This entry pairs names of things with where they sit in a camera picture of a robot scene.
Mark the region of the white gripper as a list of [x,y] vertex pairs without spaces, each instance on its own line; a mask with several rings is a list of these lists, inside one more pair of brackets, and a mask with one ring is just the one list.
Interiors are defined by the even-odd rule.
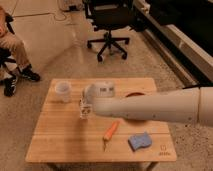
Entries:
[[82,91],[82,96],[79,101],[80,118],[86,119],[88,114],[92,111],[92,104],[95,98],[95,86],[88,85]]

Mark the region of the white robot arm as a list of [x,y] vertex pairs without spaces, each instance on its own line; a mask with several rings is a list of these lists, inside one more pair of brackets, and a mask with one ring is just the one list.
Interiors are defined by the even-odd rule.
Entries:
[[213,87],[196,87],[150,95],[115,97],[105,82],[88,85],[79,103],[83,115],[201,124],[213,127]]

